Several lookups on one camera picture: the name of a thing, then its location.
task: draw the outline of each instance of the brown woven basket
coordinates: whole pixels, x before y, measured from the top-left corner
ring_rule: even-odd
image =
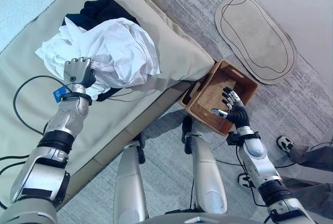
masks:
[[[211,113],[212,108],[228,111],[222,103],[224,87],[232,88],[247,104],[258,85],[226,60],[216,63],[203,81],[194,84],[180,99],[188,113],[221,135],[227,135],[232,123]]]

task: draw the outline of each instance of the silver robot leg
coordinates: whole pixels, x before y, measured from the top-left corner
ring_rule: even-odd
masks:
[[[227,198],[220,171],[208,144],[198,135],[191,137],[196,205],[206,213],[224,214]]]
[[[114,224],[133,224],[148,218],[137,145],[138,141],[134,141],[126,146],[120,159],[114,191]]]

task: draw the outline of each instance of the gray carpet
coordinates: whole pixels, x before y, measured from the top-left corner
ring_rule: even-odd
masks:
[[[249,75],[219,35],[214,13],[222,0],[161,0],[182,28],[216,60],[229,60]],[[325,80],[300,56],[294,71],[277,85],[259,84],[247,109],[251,126],[261,134],[271,161],[288,164],[288,157],[275,144],[287,135],[298,144],[321,141],[332,124],[332,91]],[[189,207],[192,183],[191,156],[183,151],[181,121],[186,112],[177,104],[152,122],[143,132],[146,163],[141,166],[150,216]],[[236,162],[234,147],[225,138],[195,122],[216,158]],[[114,180],[120,157],[106,166],[58,213],[59,223],[112,223]],[[263,221],[265,208],[256,207],[249,191],[237,184],[241,168],[220,164],[229,209],[228,213]],[[280,174],[295,176],[300,166],[279,169]]]

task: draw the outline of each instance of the sneaker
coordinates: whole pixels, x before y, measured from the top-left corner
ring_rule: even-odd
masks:
[[[253,188],[255,189],[255,186],[253,182],[251,181],[251,178],[246,173],[240,173],[237,178],[238,184],[241,186],[244,186],[246,188]]]
[[[285,136],[280,136],[278,139],[276,139],[276,144],[284,152],[287,152],[290,154],[291,148],[295,145],[291,140],[289,140]]]

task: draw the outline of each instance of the black cable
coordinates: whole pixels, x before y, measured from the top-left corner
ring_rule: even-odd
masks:
[[[245,173],[246,175],[248,175],[248,171],[247,171],[247,169],[246,169],[245,164],[242,164],[241,161],[240,161],[240,159],[239,159],[239,156],[238,156],[238,148],[237,148],[237,146],[236,146],[236,156],[237,156],[237,159],[238,159],[238,161],[239,161],[239,164],[241,165],[241,167],[242,167],[244,173]],[[260,204],[258,204],[258,203],[255,201],[255,198],[254,198],[254,192],[253,192],[253,189],[252,189],[251,183],[249,183],[249,185],[250,185],[250,189],[251,189],[251,193],[252,193],[252,198],[253,198],[253,202],[254,202],[254,204],[255,204],[256,206],[258,206],[258,207],[266,207],[266,205],[260,205]]]
[[[30,82],[30,81],[32,81],[32,80],[34,80],[34,79],[37,79],[37,78],[41,78],[41,77],[43,77],[43,78],[50,78],[50,79],[52,79],[52,80],[55,80],[55,81],[57,81],[57,82],[59,82],[62,86],[65,86],[65,88],[69,91],[69,92],[72,92],[63,82],[61,82],[59,79],[57,79],[57,78],[54,78],[54,77],[51,77],[51,76],[45,76],[45,75],[42,75],[42,76],[35,76],[35,77],[32,77],[32,78],[30,78],[30,79],[28,79],[27,81],[25,81],[18,89],[17,89],[17,91],[16,91],[16,93],[15,93],[15,95],[14,95],[14,98],[13,98],[13,100],[12,100],[12,106],[13,106],[13,108],[14,108],[14,112],[15,112],[15,114],[16,114],[16,116],[17,116],[17,118],[19,118],[19,120],[21,121],[21,123],[24,125],[24,126],[26,126],[28,129],[30,129],[30,130],[32,130],[32,131],[34,131],[34,132],[36,132],[36,133],[38,133],[38,134],[40,134],[40,135],[43,135],[43,133],[41,132],[41,131],[38,131],[38,130],[36,130],[35,128],[33,128],[33,127],[31,127],[30,125],[28,125],[22,118],[21,118],[21,116],[19,115],[19,113],[17,112],[17,109],[16,109],[16,99],[17,99],[17,96],[18,96],[18,94],[19,94],[19,92],[20,92],[20,90],[28,83],[28,82]]]
[[[267,218],[264,220],[264,224],[266,224],[270,218],[271,218],[271,216],[268,215]]]
[[[318,147],[319,145],[322,145],[322,144],[331,144],[331,143],[332,142],[320,142],[317,145],[314,145],[313,147],[311,147],[310,150],[314,149],[315,147]]]
[[[192,181],[191,200],[190,200],[190,203],[189,203],[189,209],[192,208],[193,187],[194,187],[194,177],[193,177],[193,181]]]
[[[11,156],[0,157],[0,161],[1,160],[7,160],[7,159],[25,159],[25,158],[28,158],[28,157],[29,157],[29,155],[23,155],[23,156],[11,155]]]
[[[7,170],[8,168],[11,168],[11,167],[13,167],[13,166],[17,166],[17,165],[21,165],[21,164],[24,164],[24,163],[25,163],[25,161],[21,161],[21,162],[19,162],[19,163],[10,164],[10,165],[8,165],[7,167],[4,167],[4,168],[0,171],[0,176],[1,176],[1,174],[2,174],[5,170]],[[4,210],[7,209],[7,207],[6,207],[1,201],[0,201],[0,207],[3,208]]]
[[[291,163],[291,164],[288,164],[288,165],[285,165],[285,166],[280,166],[280,167],[275,167],[275,168],[287,168],[287,167],[290,167],[292,165],[295,165],[296,163]]]
[[[236,164],[236,163],[228,163],[226,161],[222,161],[222,160],[219,160],[219,159],[215,159],[216,161],[218,161],[219,163],[224,163],[224,164],[228,164],[228,165],[234,165],[234,166],[241,166],[240,164]]]
[[[322,145],[322,144],[330,144],[332,145],[333,144],[333,139],[331,142],[320,142],[319,144],[317,145],[314,145],[313,147],[310,148],[310,150],[313,150],[315,147],[318,147],[319,145]],[[224,163],[224,164],[228,164],[228,165],[234,165],[234,166],[241,166],[240,164],[235,164],[235,163],[229,163],[229,162],[226,162],[226,161],[222,161],[222,160],[219,160],[219,159],[215,159],[217,162],[219,163]],[[291,164],[288,164],[288,165],[284,165],[284,166],[274,166],[275,168],[287,168],[287,167],[291,167],[293,165],[295,165],[296,163],[291,163]]]

